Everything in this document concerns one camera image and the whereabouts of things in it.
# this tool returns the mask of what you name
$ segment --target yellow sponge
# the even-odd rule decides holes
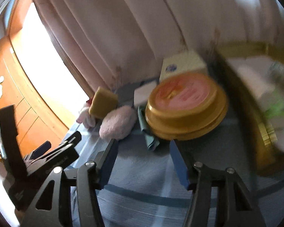
[[[97,119],[104,119],[105,116],[117,107],[118,95],[108,89],[99,87],[94,95],[93,102],[89,108],[89,114]]]

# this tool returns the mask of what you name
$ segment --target stuffed animal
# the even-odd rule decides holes
[[[130,106],[122,106],[106,115],[101,124],[99,134],[104,140],[121,140],[130,134],[137,121],[137,114]]]
[[[81,111],[79,112],[79,117],[76,122],[84,125],[86,129],[92,128],[96,126],[96,120],[93,116],[89,114],[89,108],[91,106],[92,99],[89,99],[86,103],[84,103]]]

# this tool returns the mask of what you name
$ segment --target blue towel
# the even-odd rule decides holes
[[[138,106],[138,119],[141,132],[144,134],[147,149],[154,151],[160,144],[159,139],[151,133],[151,129],[145,119],[145,106]]]

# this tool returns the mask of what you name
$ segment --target green object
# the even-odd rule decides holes
[[[138,118],[142,134],[144,134],[147,150],[154,151],[160,144],[158,138],[151,133],[151,129],[145,119],[145,106],[138,106]]]
[[[275,102],[264,112],[264,117],[268,120],[274,117],[284,117],[284,100],[276,90],[273,91],[273,95]]]

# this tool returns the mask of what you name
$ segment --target white cloth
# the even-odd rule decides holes
[[[284,48],[277,0],[34,1],[93,90],[158,76],[162,59],[185,49],[208,58],[228,41]]]

